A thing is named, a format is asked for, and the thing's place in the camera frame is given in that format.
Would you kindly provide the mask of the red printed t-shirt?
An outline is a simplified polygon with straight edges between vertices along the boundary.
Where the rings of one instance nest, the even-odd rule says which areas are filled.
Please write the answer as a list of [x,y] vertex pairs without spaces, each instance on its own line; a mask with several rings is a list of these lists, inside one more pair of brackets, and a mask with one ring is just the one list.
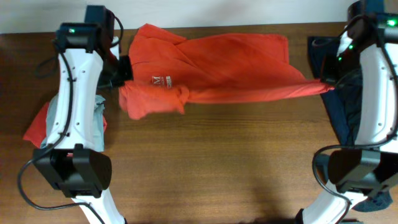
[[152,113],[184,113],[187,103],[256,103],[331,90],[291,66],[288,40],[279,34],[186,39],[145,24],[129,57],[133,78],[119,89],[119,105],[135,120]]

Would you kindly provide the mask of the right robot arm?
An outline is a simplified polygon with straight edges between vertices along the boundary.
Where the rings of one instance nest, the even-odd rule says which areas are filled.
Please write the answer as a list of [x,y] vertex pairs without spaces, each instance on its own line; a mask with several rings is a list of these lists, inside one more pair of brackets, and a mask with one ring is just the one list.
[[309,38],[308,55],[314,76],[333,87],[322,99],[339,143],[314,154],[322,192],[294,221],[345,223],[352,209],[388,207],[397,185],[397,13],[356,1],[338,36]]

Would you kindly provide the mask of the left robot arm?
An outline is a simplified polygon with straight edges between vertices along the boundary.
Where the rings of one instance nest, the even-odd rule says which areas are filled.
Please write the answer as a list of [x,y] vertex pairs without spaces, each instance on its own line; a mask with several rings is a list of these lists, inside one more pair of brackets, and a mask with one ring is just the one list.
[[80,207],[90,223],[125,223],[109,189],[111,160],[95,150],[93,118],[99,88],[132,79],[128,56],[120,54],[119,19],[106,7],[89,5],[81,23],[61,24],[53,41],[60,68],[55,119],[45,147],[30,163],[50,186]]

